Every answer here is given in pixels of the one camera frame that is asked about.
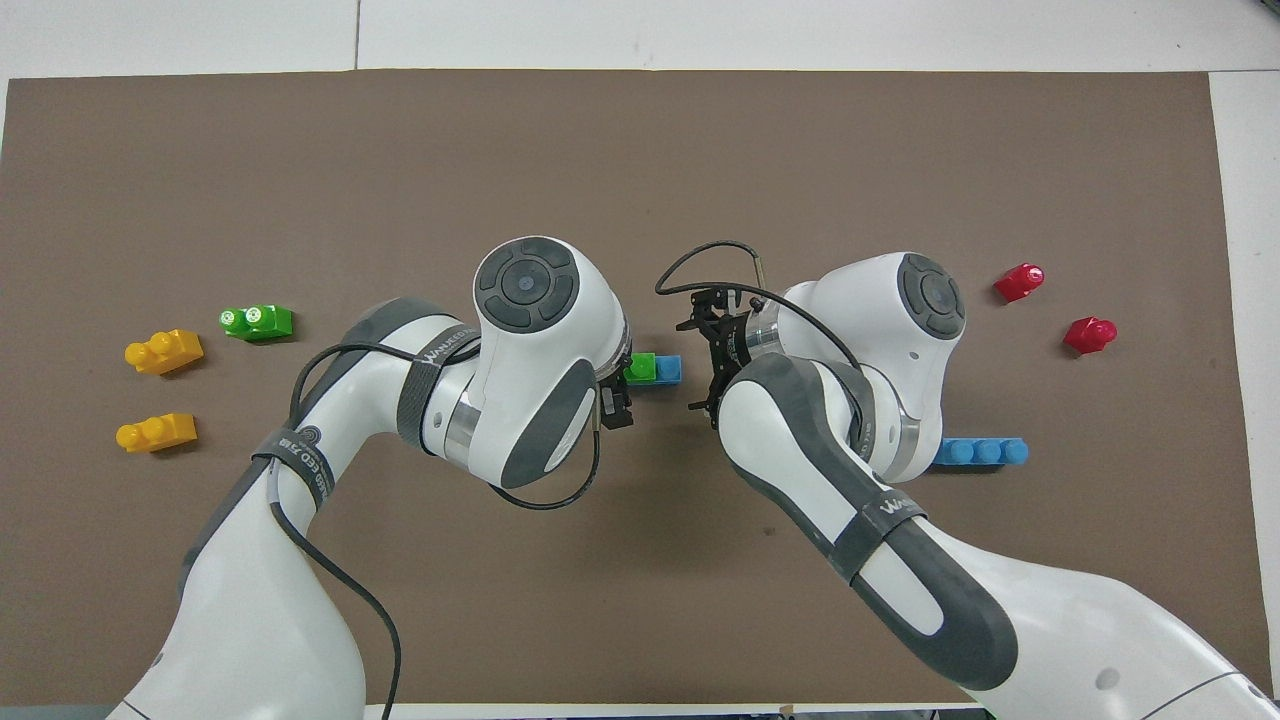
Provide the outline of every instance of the green lego brick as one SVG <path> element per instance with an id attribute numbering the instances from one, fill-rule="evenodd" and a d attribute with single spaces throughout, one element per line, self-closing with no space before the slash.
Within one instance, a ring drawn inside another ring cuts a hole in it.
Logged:
<path id="1" fill-rule="evenodd" d="M 658 379 L 658 355 L 654 352 L 632 352 L 631 365 L 622 370 L 628 383 L 652 383 Z"/>
<path id="2" fill-rule="evenodd" d="M 293 311 L 279 305 L 228 307 L 218 318 L 228 337 L 244 341 L 271 340 L 293 334 Z"/>

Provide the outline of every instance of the gray strap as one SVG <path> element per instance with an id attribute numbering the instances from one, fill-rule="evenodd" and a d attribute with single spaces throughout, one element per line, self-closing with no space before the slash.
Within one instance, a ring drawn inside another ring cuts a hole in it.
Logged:
<path id="1" fill-rule="evenodd" d="M 311 500 L 316 503 L 316 510 L 329 500 L 333 493 L 333 469 L 324 454 L 314 445 L 312 439 L 289 428 L 280 428 L 266 436 L 262 445 L 253 451 L 253 457 L 275 457 L 284 462 L 291 470 L 302 478 L 307 489 L 311 491 Z"/>
<path id="2" fill-rule="evenodd" d="M 841 578 L 852 580 L 895 528 L 911 518 L 925 515 L 924 509 L 905 492 L 887 489 L 854 515 L 836 538 L 827 560 L 835 565 Z"/>
<path id="3" fill-rule="evenodd" d="M 435 384 L 440 382 L 440 373 L 444 372 L 444 364 L 449 357 L 479 338 L 480 331 L 460 323 L 435 336 L 413 357 L 408 374 L 404 375 L 399 404 L 396 406 L 396 432 L 404 438 L 404 442 L 421 447 L 428 455 L 435 455 L 422 442 L 426 402 L 431 398 Z"/>

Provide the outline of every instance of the blue block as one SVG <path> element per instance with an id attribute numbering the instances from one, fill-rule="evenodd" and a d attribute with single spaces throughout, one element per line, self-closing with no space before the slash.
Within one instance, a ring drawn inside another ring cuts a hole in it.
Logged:
<path id="1" fill-rule="evenodd" d="M 1020 437 L 942 438 L 934 465 L 1021 465 L 1030 448 Z"/>
<path id="2" fill-rule="evenodd" d="M 654 357 L 654 374 L 657 375 L 650 382 L 628 382 L 628 387 L 648 387 L 648 386 L 677 386 L 680 380 L 684 379 L 684 365 L 680 363 L 680 355 L 658 355 Z"/>

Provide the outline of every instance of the white robotic arm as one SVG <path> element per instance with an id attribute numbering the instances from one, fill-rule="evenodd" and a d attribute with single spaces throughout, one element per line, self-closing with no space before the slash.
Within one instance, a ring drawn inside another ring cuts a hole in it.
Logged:
<path id="1" fill-rule="evenodd" d="M 351 632 L 271 503 L 305 534 L 376 433 L 515 488 L 568 455 L 598 392 L 609 395 L 607 424 L 628 421 L 625 386 L 614 396 L 612 383 L 631 341 L 590 260 L 553 238 L 518 238 L 480 264 L 474 291 L 479 331 L 402 297 L 347 332 L 187 553 L 169 637 L 109 720 L 362 717 Z"/>
<path id="2" fill-rule="evenodd" d="M 732 373 L 718 373 L 696 405 L 733 469 L 929 667 L 1001 720 L 1280 719 L 1130 587 L 969 546 L 882 482 L 919 475 L 941 438 L 942 374 L 964 305 L 936 263 L 883 255 L 783 293 L 847 343 L 854 366 L 776 301 L 733 315 L 703 292 L 682 327 L 701 329 L 717 369 Z"/>

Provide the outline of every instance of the yellow lego brick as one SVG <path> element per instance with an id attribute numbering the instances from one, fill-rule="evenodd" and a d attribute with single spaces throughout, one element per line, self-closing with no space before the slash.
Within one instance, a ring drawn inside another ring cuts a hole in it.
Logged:
<path id="1" fill-rule="evenodd" d="M 147 418 L 115 430 L 115 445 L 129 452 L 155 452 L 196 439 L 196 419 L 186 413 Z"/>
<path id="2" fill-rule="evenodd" d="M 204 356 L 200 337 L 189 331 L 156 333 L 146 342 L 131 342 L 124 348 L 124 361 L 151 375 L 161 375 Z"/>

